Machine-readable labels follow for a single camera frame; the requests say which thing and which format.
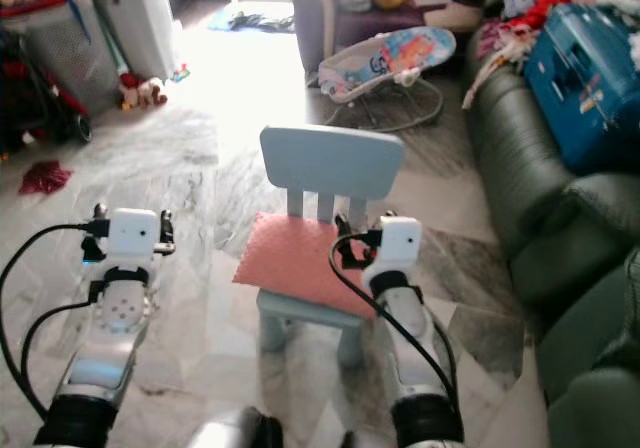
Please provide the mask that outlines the salmon pink pillow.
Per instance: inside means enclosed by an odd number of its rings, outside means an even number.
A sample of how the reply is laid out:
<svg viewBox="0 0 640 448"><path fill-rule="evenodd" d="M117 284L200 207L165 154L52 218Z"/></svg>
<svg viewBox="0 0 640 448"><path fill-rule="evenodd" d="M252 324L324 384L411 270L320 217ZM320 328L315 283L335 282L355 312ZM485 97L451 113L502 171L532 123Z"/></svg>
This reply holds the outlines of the salmon pink pillow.
<svg viewBox="0 0 640 448"><path fill-rule="evenodd" d="M374 317L374 308L330 269L330 250L337 237L338 229L333 224L259 212L232 280L337 308L344 314Z"/></svg>

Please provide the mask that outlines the dark green leather sofa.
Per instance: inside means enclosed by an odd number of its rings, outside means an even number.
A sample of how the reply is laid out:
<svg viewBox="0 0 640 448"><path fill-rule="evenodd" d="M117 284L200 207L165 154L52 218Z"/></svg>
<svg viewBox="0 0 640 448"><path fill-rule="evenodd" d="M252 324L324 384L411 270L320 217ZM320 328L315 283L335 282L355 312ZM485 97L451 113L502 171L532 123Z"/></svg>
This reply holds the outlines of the dark green leather sofa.
<svg viewBox="0 0 640 448"><path fill-rule="evenodd" d="M540 326L550 448L640 448L640 170L570 172L513 67L465 118L513 293Z"/></svg>

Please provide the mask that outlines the light blue child chair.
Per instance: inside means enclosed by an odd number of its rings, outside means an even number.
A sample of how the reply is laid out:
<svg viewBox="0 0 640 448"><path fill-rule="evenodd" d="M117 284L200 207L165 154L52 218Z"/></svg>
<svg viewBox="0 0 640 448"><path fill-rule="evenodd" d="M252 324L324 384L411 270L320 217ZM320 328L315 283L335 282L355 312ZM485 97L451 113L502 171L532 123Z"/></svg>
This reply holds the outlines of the light blue child chair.
<svg viewBox="0 0 640 448"><path fill-rule="evenodd" d="M328 125L269 125L259 137L262 161L273 186L285 191L283 214L333 224L338 237L347 227L369 228L369 204L387 197L404 160L404 146L392 134ZM311 323L339 330L339 364L364 361L364 326L370 317L259 289L261 347L284 348L287 325Z"/></svg>

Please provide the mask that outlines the red cloth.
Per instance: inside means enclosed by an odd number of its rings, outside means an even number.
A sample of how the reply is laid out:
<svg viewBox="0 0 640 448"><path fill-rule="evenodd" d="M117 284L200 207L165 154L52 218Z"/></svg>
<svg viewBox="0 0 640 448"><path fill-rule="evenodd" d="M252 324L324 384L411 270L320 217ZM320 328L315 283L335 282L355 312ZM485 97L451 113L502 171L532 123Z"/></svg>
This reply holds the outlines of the red cloth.
<svg viewBox="0 0 640 448"><path fill-rule="evenodd" d="M58 160L38 161L20 178L19 195L54 195L61 191L70 178L72 170L65 169Z"/></svg>

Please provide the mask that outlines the small plush toy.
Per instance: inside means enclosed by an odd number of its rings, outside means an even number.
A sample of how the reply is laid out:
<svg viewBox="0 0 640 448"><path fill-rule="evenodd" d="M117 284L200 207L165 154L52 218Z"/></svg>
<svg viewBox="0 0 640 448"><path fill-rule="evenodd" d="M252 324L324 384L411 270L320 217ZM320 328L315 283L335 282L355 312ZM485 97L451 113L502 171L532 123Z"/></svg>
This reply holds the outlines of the small plush toy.
<svg viewBox="0 0 640 448"><path fill-rule="evenodd" d="M120 110L159 108L168 102L159 78L142 78L133 73L120 73L118 91L122 95Z"/></svg>

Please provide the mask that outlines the printed baby bouncer seat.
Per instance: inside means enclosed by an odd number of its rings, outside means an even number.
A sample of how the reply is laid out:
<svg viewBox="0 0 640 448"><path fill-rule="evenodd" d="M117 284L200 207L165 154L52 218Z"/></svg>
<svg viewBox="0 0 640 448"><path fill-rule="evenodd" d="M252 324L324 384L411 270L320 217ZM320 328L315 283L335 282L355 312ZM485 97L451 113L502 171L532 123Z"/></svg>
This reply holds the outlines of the printed baby bouncer seat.
<svg viewBox="0 0 640 448"><path fill-rule="evenodd" d="M320 61L312 79L335 105L324 123L332 124L344 110L357 102L364 104L366 95L388 83L404 95L410 95L410 87L420 83L436 97L436 105L428 113L411 115L406 123L372 125L371 131L390 133L436 122L443 113L443 93L434 83L422 81L421 74L451 59L456 49L456 37L448 29L419 26L379 33L335 52Z"/></svg>

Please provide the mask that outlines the black stroller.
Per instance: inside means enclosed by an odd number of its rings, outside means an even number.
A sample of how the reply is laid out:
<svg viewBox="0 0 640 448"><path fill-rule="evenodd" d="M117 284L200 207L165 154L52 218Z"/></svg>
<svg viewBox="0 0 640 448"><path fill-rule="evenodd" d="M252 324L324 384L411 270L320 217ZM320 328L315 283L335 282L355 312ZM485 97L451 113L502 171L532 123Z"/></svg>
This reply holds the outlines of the black stroller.
<svg viewBox="0 0 640 448"><path fill-rule="evenodd" d="M22 37L1 33L0 60L1 159L35 142L92 140L90 118L81 102L36 63Z"/></svg>

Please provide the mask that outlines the grey storage bin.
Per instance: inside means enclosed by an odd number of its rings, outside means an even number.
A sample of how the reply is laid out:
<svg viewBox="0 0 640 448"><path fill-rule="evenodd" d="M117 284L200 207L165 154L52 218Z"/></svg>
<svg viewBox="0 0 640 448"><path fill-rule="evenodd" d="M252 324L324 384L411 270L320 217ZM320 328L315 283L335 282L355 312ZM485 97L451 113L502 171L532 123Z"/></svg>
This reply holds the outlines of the grey storage bin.
<svg viewBox="0 0 640 448"><path fill-rule="evenodd" d="M118 64L93 0L70 0L51 8L3 18L24 49L90 116L119 108Z"/></svg>

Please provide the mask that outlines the white air purifier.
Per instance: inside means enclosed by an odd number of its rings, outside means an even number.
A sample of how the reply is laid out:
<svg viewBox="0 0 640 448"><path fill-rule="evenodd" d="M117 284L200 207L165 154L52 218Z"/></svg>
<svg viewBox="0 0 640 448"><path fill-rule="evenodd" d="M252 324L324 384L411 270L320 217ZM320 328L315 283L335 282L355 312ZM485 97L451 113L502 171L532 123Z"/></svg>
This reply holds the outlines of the white air purifier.
<svg viewBox="0 0 640 448"><path fill-rule="evenodd" d="M178 68L170 0L93 0L129 72L166 81Z"/></svg>

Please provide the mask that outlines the blue floor mat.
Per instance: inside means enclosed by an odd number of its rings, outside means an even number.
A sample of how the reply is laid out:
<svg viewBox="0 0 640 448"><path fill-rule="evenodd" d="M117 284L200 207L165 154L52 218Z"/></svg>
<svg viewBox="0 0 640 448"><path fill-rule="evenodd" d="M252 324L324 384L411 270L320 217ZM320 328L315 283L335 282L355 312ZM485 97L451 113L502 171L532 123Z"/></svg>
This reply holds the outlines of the blue floor mat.
<svg viewBox="0 0 640 448"><path fill-rule="evenodd" d="M291 13L265 12L262 9L224 6L207 24L211 31L260 32L269 35L293 35L294 18Z"/></svg>

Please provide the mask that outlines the mixed clothes pile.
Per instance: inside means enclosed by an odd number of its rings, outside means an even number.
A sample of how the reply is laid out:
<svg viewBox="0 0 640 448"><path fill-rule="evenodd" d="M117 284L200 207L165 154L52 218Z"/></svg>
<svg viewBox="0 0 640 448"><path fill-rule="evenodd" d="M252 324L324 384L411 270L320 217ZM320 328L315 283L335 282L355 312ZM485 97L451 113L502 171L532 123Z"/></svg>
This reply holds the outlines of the mixed clothes pile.
<svg viewBox="0 0 640 448"><path fill-rule="evenodd" d="M477 91L495 70L506 64L520 67L529 59L536 36L550 18L550 10L564 4L595 6L621 17L628 55L640 73L640 0L503 0L502 18L483 24L477 36L477 58L484 59L494 52L497 59L488 61L476 74L463 96L462 109L470 109Z"/></svg>

